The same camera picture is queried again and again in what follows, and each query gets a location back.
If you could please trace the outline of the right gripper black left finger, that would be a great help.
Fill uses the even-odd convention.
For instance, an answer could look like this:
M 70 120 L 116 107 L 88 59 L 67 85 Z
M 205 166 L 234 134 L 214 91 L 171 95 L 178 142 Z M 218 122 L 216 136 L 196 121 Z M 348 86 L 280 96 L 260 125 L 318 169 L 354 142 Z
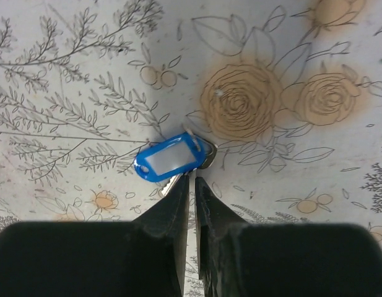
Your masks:
M 21 222 L 0 233 L 0 296 L 182 296 L 189 177 L 130 222 Z

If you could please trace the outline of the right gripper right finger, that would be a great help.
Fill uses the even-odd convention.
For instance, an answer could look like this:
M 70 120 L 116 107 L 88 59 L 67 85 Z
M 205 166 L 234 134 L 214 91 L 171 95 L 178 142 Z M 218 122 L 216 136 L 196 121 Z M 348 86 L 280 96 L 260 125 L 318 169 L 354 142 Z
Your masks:
M 201 177 L 195 213 L 206 296 L 382 296 L 382 250 L 361 226 L 252 224 Z

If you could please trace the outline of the blue key tag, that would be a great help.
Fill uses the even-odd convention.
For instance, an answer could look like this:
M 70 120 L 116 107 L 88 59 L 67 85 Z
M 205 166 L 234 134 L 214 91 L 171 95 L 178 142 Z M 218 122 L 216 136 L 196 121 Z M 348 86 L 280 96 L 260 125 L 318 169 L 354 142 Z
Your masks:
M 162 196 L 166 196 L 184 175 L 211 166 L 217 146 L 184 126 L 184 132 L 139 152 L 134 169 L 139 177 L 161 183 Z

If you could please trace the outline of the floral table mat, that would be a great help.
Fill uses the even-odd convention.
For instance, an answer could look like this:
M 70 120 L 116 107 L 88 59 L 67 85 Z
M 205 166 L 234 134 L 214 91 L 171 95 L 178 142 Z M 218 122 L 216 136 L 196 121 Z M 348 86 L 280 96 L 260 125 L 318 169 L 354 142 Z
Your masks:
M 136 155 L 190 128 L 195 180 L 242 219 L 349 223 L 382 250 L 382 1 L 0 1 L 0 233 L 130 222 L 164 198 Z

